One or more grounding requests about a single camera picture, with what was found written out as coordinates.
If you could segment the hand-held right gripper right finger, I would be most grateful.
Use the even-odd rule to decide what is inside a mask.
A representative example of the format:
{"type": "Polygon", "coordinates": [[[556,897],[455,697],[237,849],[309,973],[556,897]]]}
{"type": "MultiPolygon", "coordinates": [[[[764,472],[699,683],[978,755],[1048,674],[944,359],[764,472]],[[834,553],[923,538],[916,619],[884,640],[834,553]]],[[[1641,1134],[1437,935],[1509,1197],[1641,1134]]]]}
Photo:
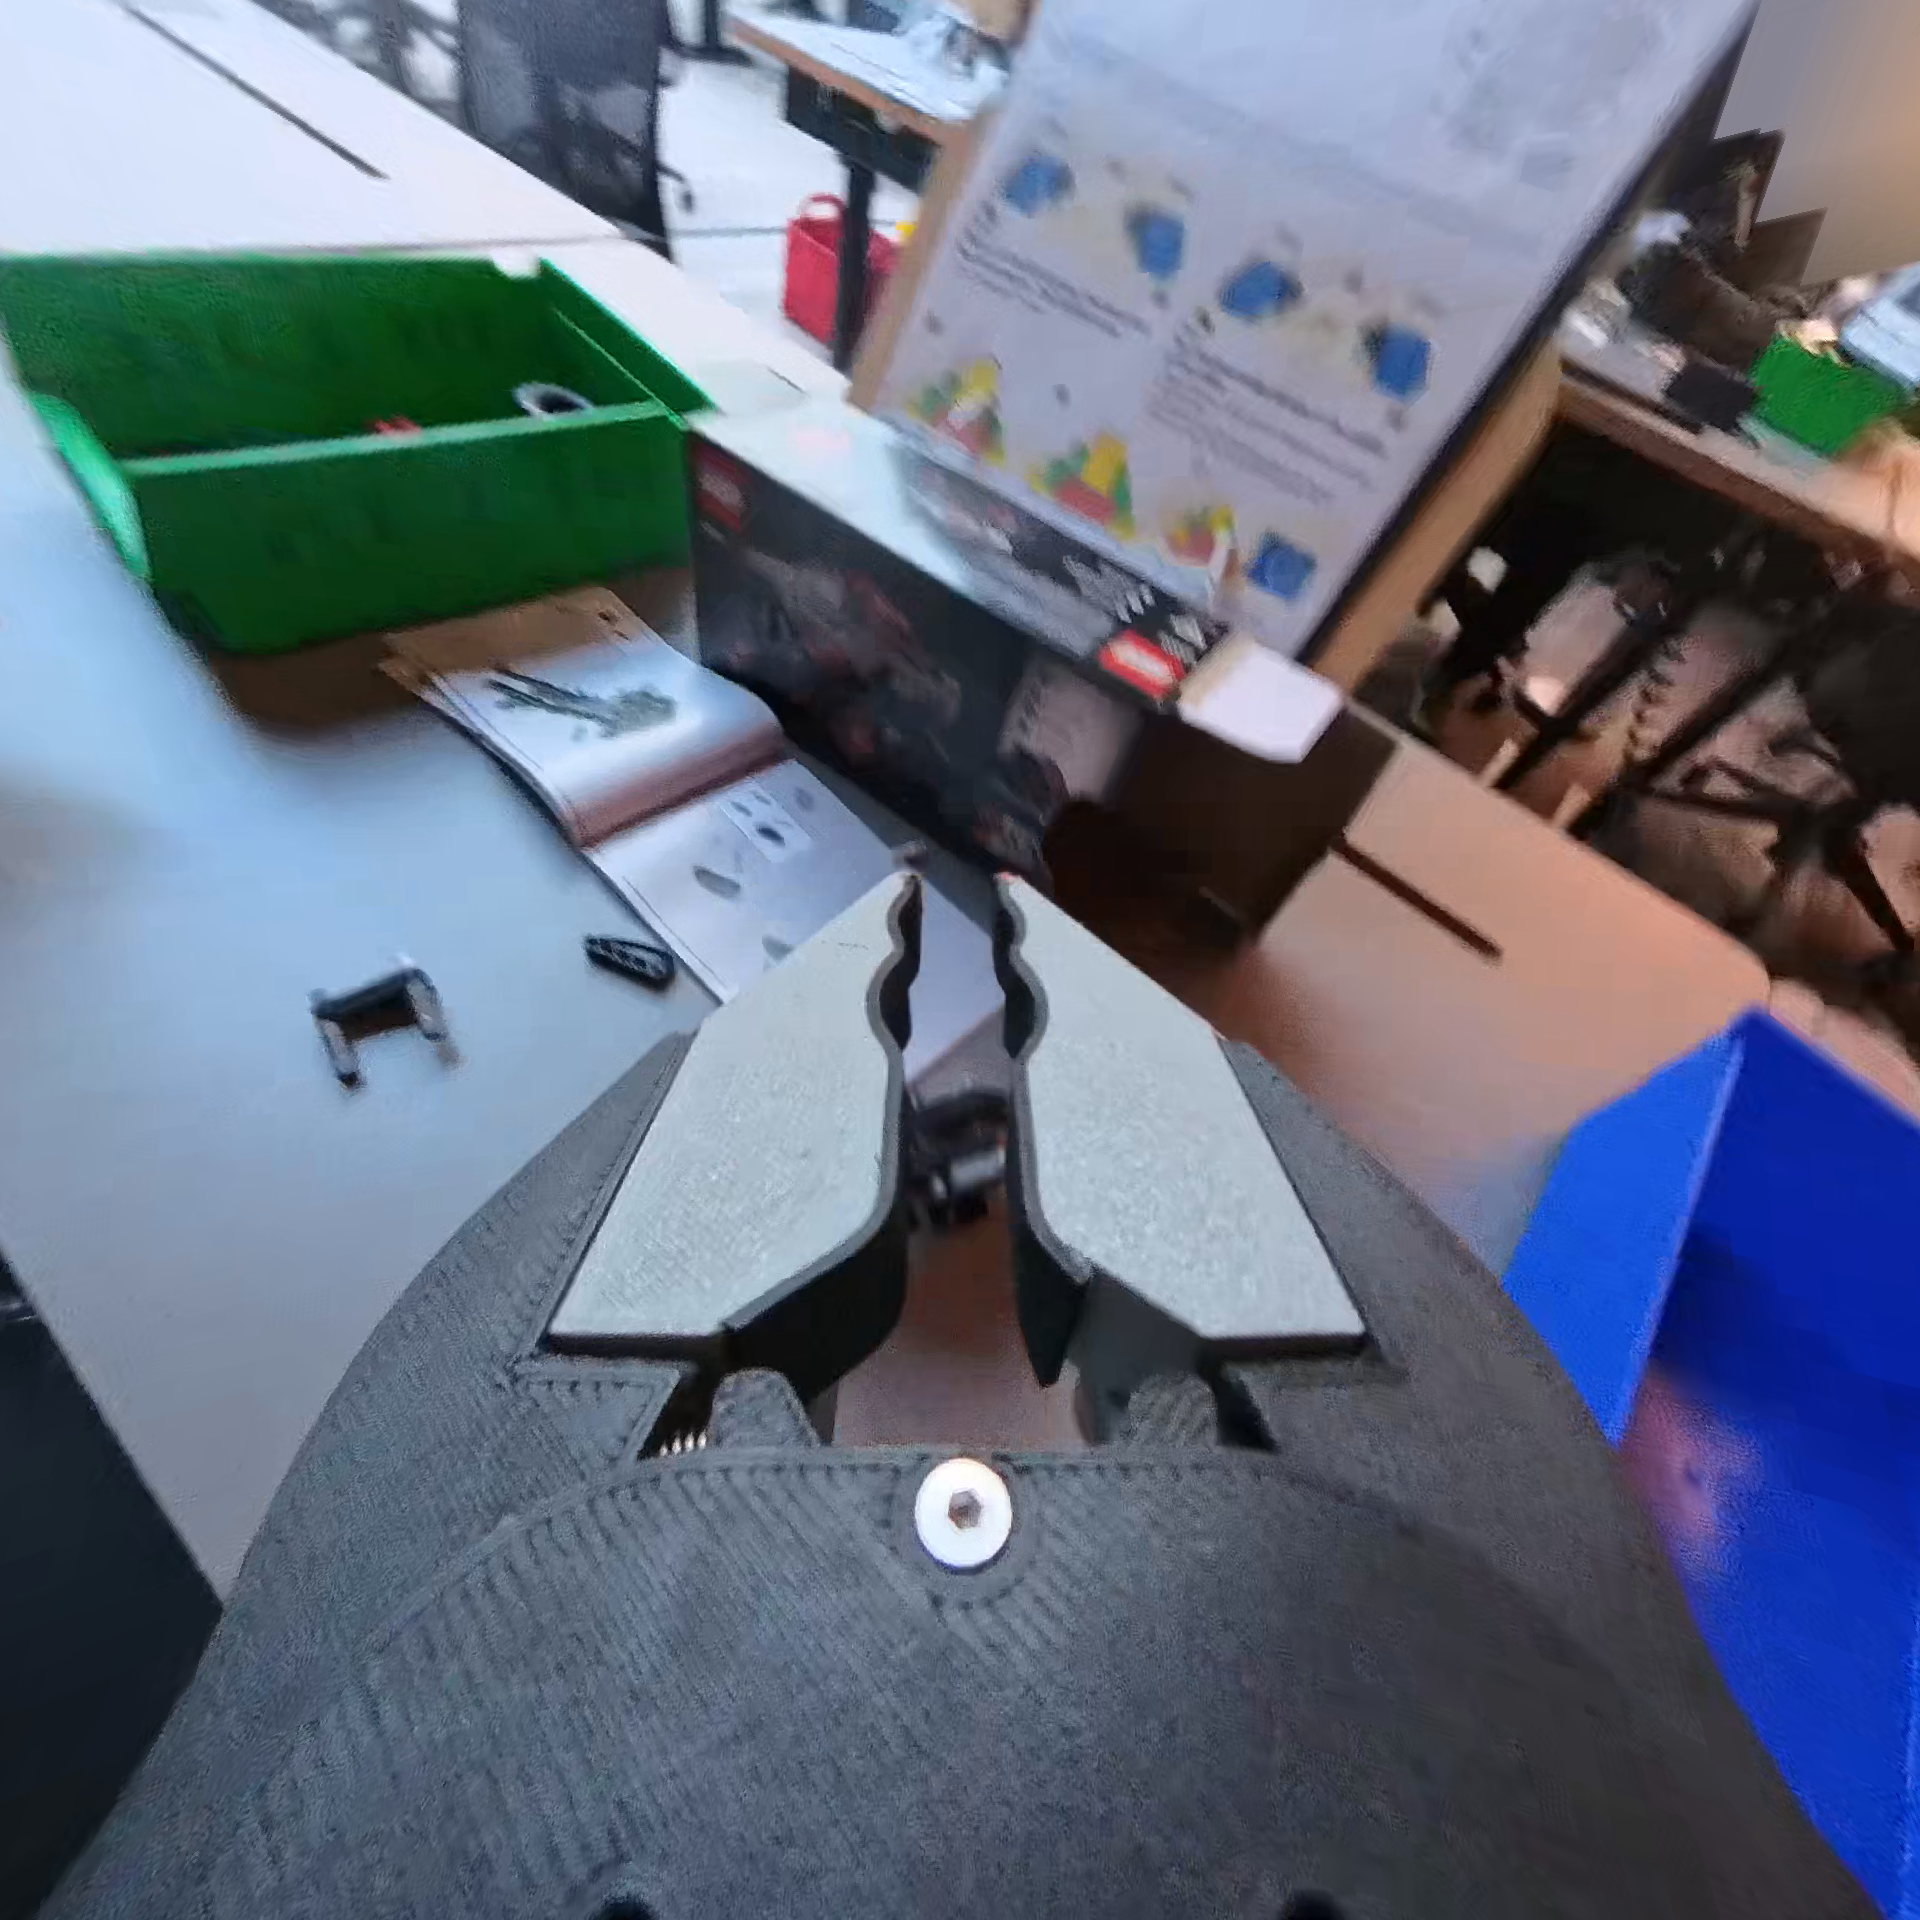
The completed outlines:
{"type": "Polygon", "coordinates": [[[1368,1325],[1215,1026],[1015,877],[994,883],[1015,1307],[1090,1441],[1153,1379],[1347,1361],[1368,1325]]]}

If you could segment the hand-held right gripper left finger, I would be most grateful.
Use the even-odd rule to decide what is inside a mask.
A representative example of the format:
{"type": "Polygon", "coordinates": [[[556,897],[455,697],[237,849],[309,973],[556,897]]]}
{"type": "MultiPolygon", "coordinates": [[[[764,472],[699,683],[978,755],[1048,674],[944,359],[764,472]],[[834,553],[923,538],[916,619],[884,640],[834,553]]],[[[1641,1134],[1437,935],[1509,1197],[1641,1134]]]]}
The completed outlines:
{"type": "Polygon", "coordinates": [[[805,1407],[906,1303],[906,1043],[923,883],[896,871],[711,1015],[588,1215],[549,1352],[721,1379],[805,1407]]]}

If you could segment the black lego beam grey axles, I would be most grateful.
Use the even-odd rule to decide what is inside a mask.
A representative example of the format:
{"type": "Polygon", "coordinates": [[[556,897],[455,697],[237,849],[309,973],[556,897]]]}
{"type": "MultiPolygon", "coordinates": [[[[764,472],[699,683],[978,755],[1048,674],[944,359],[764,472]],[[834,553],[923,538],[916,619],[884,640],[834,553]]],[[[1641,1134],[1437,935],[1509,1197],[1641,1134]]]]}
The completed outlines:
{"type": "Polygon", "coordinates": [[[336,992],[311,992],[306,1013],[328,1069],[346,1091],[359,1091],[367,1082],[367,1041],[408,1032],[416,1033],[444,1065],[458,1059],[439,985],[418,962],[402,957],[368,982],[336,992]]]}

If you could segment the open lego instruction booklet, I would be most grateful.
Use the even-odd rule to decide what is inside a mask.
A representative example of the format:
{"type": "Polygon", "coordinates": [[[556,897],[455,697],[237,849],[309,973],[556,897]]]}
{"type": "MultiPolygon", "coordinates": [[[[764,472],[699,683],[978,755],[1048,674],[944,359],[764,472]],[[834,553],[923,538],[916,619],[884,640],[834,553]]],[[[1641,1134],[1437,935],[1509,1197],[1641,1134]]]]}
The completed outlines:
{"type": "Polygon", "coordinates": [[[896,871],[923,877],[909,1080],[1001,1011],[992,935],[923,842],[833,785],[773,709],[613,590],[583,587],[387,637],[385,671],[501,761],[715,1002],[896,871]]]}

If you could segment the black lego set box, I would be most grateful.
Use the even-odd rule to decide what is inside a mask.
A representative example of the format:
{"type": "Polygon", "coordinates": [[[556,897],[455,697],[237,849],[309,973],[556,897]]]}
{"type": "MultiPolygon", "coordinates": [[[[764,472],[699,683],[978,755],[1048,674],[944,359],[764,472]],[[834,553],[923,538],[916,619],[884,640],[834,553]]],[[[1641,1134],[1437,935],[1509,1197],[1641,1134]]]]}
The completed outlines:
{"type": "Polygon", "coordinates": [[[941,849],[1258,934],[1396,742],[842,401],[688,422],[703,658],[941,849]]]}

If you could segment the blue plastic bin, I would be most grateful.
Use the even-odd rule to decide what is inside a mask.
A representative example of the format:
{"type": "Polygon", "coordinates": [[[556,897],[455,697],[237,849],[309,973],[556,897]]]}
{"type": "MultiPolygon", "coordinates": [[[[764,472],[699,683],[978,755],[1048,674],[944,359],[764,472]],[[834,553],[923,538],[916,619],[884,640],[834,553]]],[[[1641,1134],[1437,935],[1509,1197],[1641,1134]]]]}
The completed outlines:
{"type": "Polygon", "coordinates": [[[1505,1266],[1834,1851],[1919,1913],[1919,1131],[1748,1013],[1563,1142],[1505,1266]]]}

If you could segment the red plastic bin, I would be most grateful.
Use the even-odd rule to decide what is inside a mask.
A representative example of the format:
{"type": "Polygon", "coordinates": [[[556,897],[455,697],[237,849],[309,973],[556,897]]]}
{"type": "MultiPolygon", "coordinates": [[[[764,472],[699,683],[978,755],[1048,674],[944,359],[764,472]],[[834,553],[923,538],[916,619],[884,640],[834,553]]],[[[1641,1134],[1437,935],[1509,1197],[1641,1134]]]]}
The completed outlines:
{"type": "MultiPolygon", "coordinates": [[[[849,203],[834,194],[808,198],[784,229],[781,317],[817,345],[833,347],[839,317],[839,278],[849,203]]],[[[869,234],[861,321],[879,311],[914,231],[873,227],[869,234]]]]}

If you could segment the cluttered wooden desk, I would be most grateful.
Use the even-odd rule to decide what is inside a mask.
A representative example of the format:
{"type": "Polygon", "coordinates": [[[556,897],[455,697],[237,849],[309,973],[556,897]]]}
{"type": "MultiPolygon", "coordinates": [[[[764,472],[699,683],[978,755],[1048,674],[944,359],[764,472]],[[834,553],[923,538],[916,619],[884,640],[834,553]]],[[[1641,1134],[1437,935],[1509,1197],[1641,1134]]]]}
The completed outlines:
{"type": "Polygon", "coordinates": [[[1648,590],[1617,601],[1610,648],[1552,712],[1519,699],[1530,731],[1501,743],[1480,785],[1516,798],[1599,714],[1666,672],[1697,615],[1752,586],[1769,544],[1807,544],[1823,555],[1823,587],[1778,601],[1767,653],[1653,753],[1631,723],[1610,782],[1568,787],[1559,818],[1578,839],[1608,834],[1647,805],[1769,830],[1767,886],[1725,931],[1739,941],[1761,931],[1802,874],[1825,874],[1879,931],[1864,985],[1915,985],[1915,925],[1889,899],[1865,839],[1884,815],[1915,815],[1915,603],[1891,598],[1896,582],[1915,586],[1915,546],[1898,536],[1896,488],[1848,464],[1789,464],[1708,425],[1687,431],[1589,368],[1563,374],[1559,413],[1572,431],[1716,499],[1735,525],[1698,559],[1643,565],[1648,590]]]}

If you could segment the printed instruction poster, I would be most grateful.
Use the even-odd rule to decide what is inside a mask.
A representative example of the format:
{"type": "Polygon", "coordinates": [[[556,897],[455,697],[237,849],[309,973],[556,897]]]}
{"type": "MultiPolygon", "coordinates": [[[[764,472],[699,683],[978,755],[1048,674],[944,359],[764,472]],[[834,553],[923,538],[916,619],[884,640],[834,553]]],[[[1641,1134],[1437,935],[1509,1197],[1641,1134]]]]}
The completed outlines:
{"type": "Polygon", "coordinates": [[[1037,6],[873,407],[1309,658],[1756,6],[1037,6]]]}

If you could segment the small green plastic bin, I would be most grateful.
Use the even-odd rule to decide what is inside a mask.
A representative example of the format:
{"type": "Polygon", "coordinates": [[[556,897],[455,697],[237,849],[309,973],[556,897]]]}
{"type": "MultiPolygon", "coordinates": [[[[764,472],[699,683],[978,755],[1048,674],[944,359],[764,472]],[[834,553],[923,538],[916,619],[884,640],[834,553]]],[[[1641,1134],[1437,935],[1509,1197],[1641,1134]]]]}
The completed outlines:
{"type": "Polygon", "coordinates": [[[1746,422],[1825,459],[1848,453],[1884,422],[1904,416],[1913,392],[1879,371],[1778,333],[1746,375],[1746,422]]]}

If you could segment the black office chair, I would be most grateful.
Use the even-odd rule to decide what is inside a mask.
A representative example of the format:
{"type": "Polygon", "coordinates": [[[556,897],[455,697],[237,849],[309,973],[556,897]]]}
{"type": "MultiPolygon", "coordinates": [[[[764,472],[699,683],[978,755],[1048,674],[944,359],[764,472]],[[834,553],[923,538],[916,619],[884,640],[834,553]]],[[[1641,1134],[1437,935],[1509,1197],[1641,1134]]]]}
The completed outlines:
{"type": "Polygon", "coordinates": [[[667,2],[459,2],[459,105],[495,154],[669,258],[667,2]]]}

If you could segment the wooden desk with black legs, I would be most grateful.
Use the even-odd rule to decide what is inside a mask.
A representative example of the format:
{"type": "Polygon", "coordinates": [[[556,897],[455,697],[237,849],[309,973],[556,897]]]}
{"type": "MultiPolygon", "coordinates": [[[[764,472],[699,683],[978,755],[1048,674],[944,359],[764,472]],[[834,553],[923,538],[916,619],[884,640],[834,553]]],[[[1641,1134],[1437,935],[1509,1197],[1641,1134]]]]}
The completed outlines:
{"type": "Polygon", "coordinates": [[[833,245],[833,368],[849,375],[873,311],[873,200],[883,183],[920,194],[1012,63],[1036,6],[896,6],[890,32],[827,21],[815,6],[741,6],[733,48],[784,74],[784,122],[825,146],[845,177],[833,245]]]}

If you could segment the black lego frame assembly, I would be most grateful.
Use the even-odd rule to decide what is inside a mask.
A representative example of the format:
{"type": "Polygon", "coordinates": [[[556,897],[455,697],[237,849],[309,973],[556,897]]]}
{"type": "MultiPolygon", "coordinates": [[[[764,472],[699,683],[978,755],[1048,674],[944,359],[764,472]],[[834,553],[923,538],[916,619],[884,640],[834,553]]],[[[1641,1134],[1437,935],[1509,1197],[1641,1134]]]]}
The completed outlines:
{"type": "Polygon", "coordinates": [[[980,1221],[1003,1184],[1011,1099],[994,1089],[909,1095],[904,1113],[907,1209],[920,1231],[980,1221]]]}

